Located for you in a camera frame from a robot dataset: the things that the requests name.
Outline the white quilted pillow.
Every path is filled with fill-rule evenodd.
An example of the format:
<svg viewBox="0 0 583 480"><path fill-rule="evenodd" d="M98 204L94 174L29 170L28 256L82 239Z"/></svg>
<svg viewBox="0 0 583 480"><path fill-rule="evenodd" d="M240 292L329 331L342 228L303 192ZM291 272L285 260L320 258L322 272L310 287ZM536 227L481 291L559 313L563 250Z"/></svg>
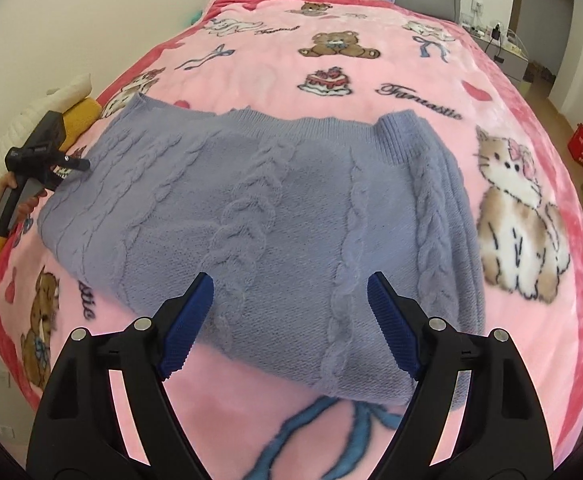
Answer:
<svg viewBox="0 0 583 480"><path fill-rule="evenodd" d="M45 96L28 104L0 134L0 177L6 171L4 156L12 146L22 146L46 112L66 113L92 91L90 74L75 76L64 87L50 90Z"/></svg>

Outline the white wall switch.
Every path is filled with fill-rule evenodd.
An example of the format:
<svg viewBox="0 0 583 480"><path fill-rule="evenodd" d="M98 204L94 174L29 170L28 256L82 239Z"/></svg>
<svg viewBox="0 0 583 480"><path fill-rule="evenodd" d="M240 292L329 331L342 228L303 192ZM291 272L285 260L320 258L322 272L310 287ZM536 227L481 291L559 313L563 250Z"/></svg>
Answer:
<svg viewBox="0 0 583 480"><path fill-rule="evenodd" d="M473 0L471 2L471 10L477 14L482 12L482 3L478 0Z"/></svg>

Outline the pink cartoon fleece blanket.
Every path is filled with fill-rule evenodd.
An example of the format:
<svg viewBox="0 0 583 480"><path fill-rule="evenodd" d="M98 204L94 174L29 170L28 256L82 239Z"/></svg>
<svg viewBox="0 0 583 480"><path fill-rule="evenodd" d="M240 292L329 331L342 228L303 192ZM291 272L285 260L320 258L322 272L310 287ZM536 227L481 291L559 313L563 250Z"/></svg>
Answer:
<svg viewBox="0 0 583 480"><path fill-rule="evenodd" d="M459 165L474 217L485 325L473 335L513 338L554 466L569 456L583 428L582 209L549 135L461 26L385 0L210 0L197 24L102 93L100 117L69 153L88 159L135 96L283 120L374 124L403 110L427 120ZM38 231L55 192L0 253L0 356L30 408L73 330L116 332L161 306L139 315L58 263ZM401 405L329 396L233 360L200 332L165 389L214 479L363 479L416 388L408 374L414 390Z"/></svg>

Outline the white bedside table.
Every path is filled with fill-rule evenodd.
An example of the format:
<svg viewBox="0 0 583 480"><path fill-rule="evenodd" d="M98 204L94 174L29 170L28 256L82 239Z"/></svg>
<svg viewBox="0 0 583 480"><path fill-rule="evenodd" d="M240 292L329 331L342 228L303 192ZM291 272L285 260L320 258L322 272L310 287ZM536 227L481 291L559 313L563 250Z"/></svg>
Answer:
<svg viewBox="0 0 583 480"><path fill-rule="evenodd" d="M463 23L463 28L474 39L480 50L489 56L513 84L520 84L527 71L529 60L523 50L512 44L500 22L481 28Z"/></svg>

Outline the lavender knit sweater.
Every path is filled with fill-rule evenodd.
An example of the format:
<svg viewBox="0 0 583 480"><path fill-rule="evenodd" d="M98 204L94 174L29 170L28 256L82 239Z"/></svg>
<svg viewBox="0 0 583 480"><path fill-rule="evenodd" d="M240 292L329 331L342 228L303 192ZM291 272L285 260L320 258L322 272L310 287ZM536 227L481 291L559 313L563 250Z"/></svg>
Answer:
<svg viewBox="0 0 583 480"><path fill-rule="evenodd" d="M38 231L74 278L151 315L200 273L200 339L339 398L406 404L367 302L384 274L464 333L485 325L462 172L410 110L374 124L185 110L135 96L42 207Z"/></svg>

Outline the yellow plush pillow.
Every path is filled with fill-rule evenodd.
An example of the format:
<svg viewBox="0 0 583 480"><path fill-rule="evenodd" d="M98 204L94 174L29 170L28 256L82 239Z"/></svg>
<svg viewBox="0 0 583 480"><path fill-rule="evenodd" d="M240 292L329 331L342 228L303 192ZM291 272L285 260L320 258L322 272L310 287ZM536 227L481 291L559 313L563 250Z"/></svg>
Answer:
<svg viewBox="0 0 583 480"><path fill-rule="evenodd" d="M60 150L64 152L66 155L75 156L82 158L81 155L71 155L69 153L69 149L78 141L80 136L83 135L89 128L94 124L96 119L101 115L101 105L98 104L94 99L87 98L71 107L68 112L62 114L64 117L64 124L66 129L66 139L63 144L60 146ZM54 172L64 178L68 172L71 172L67 169L62 169L56 167ZM8 237L0 237L0 252L2 252L3 247L5 246L7 239L11 236L12 232L15 229L11 230L11 233Z"/></svg>

